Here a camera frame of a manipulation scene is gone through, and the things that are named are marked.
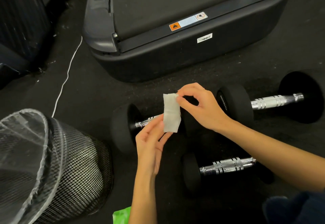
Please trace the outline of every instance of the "person's right hand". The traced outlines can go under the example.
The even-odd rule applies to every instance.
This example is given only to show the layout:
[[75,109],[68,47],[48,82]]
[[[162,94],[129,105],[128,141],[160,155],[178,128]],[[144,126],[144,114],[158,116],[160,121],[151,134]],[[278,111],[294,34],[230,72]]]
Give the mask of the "person's right hand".
[[[211,91],[204,89],[198,83],[183,86],[177,92],[178,104],[188,111],[202,126],[215,132],[219,132],[228,121],[232,121],[218,105]],[[193,96],[199,101],[199,105],[190,104],[183,96]]]

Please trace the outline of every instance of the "chrome dumbbell handle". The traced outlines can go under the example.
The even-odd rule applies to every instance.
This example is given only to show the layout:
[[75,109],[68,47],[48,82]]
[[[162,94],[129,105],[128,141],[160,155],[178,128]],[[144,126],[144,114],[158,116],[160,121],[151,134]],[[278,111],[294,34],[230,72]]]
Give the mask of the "chrome dumbbell handle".
[[255,99],[254,101],[251,101],[251,105],[253,110],[259,110],[280,107],[290,103],[301,102],[303,100],[304,95],[302,93],[293,95],[274,95],[272,97]]
[[203,176],[230,173],[241,171],[252,167],[256,164],[256,159],[253,157],[240,159],[238,157],[222,161],[213,162],[213,165],[201,167],[200,173]]
[[154,118],[158,117],[159,115],[156,115],[156,116],[153,116],[153,117],[150,117],[144,121],[141,121],[141,122],[136,122],[135,126],[136,128],[144,128],[146,125],[149,124],[150,121],[152,121]]

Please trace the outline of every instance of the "green packet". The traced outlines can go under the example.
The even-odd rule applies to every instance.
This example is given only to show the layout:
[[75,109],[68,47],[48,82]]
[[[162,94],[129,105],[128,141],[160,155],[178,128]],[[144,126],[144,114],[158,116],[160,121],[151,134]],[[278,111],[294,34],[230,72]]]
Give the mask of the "green packet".
[[115,211],[113,213],[113,224],[128,224],[131,207]]

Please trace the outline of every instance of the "orange warning label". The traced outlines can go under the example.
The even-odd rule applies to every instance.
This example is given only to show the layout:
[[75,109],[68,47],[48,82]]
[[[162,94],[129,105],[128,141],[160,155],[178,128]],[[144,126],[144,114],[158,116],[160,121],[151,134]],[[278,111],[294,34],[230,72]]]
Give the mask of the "orange warning label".
[[176,22],[176,23],[173,23],[173,24],[169,25],[169,27],[170,27],[170,29],[171,29],[172,31],[174,31],[174,30],[177,30],[177,29],[180,29],[180,28],[181,28],[181,26],[179,25],[179,23],[178,23],[178,22]]

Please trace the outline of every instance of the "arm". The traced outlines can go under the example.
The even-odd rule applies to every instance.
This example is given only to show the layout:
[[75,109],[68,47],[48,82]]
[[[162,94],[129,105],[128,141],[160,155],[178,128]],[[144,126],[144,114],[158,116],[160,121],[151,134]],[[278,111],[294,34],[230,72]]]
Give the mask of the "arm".
[[164,134],[164,116],[153,119],[136,136],[138,168],[134,183],[129,224],[157,223],[155,178],[163,147],[171,132]]
[[[275,174],[302,190],[323,191],[325,159],[254,131],[230,119],[210,91],[189,84],[178,91],[178,103],[204,127],[214,130],[246,150]],[[192,95],[194,106],[182,96]]]

